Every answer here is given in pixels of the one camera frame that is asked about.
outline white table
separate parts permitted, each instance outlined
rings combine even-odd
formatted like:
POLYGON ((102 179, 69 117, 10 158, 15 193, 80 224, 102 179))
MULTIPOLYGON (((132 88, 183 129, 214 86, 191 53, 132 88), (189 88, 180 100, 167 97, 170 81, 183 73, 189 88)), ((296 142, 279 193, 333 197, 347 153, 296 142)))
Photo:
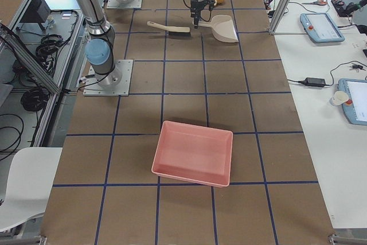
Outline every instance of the white table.
MULTIPOLYGON (((276 32, 304 33, 299 14, 307 11, 296 4, 288 7, 289 13, 282 18, 276 32)), ((307 7, 320 12, 327 9, 307 7)), ((329 14, 337 25, 349 24, 346 18, 337 16, 333 7, 329 14)), ((320 77, 330 84, 329 72, 338 64, 352 60, 367 64, 362 52, 367 48, 367 37, 356 28, 342 32, 346 40, 334 45, 314 44, 305 34, 276 35, 287 77, 293 80, 320 77)), ((349 71, 348 65, 333 72, 336 84, 340 78, 364 79, 366 74, 349 71)), ((341 107, 328 103, 336 85, 323 89, 290 86, 333 227, 367 228, 367 127, 351 125, 341 107)))

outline scissors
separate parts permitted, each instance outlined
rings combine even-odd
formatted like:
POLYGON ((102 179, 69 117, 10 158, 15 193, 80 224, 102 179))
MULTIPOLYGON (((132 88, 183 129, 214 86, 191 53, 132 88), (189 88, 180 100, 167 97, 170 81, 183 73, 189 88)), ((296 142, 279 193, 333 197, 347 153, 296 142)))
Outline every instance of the scissors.
POLYGON ((318 6, 325 6, 327 3, 324 0, 316 0, 314 2, 306 2, 306 3, 302 3, 305 5, 318 5, 318 6))

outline brush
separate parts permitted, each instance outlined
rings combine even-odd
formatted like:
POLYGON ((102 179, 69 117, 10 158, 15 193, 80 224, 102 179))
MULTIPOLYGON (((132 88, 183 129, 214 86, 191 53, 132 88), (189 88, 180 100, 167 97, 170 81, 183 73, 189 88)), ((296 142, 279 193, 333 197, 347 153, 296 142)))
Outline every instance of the brush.
POLYGON ((190 27, 176 27, 176 26, 165 26, 162 24, 158 24, 155 22, 148 21, 148 26, 162 29, 168 31, 168 35, 170 36, 181 36, 181 37, 190 37, 190 27))

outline pink tray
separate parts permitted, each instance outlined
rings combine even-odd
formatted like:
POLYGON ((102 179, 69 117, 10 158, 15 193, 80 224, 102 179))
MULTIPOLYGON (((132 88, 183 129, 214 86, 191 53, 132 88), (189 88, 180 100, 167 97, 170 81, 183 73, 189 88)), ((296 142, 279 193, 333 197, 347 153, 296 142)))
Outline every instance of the pink tray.
POLYGON ((233 133, 165 121, 151 171, 209 186, 229 185, 233 133))

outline white chair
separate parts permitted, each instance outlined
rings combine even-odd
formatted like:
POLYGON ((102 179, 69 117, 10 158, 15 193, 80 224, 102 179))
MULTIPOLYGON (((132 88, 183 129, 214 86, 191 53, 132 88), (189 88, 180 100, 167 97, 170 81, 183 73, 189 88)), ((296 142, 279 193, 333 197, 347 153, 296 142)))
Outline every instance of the white chair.
POLYGON ((15 154, 0 206, 0 232, 43 215, 61 150, 62 147, 27 147, 15 154))

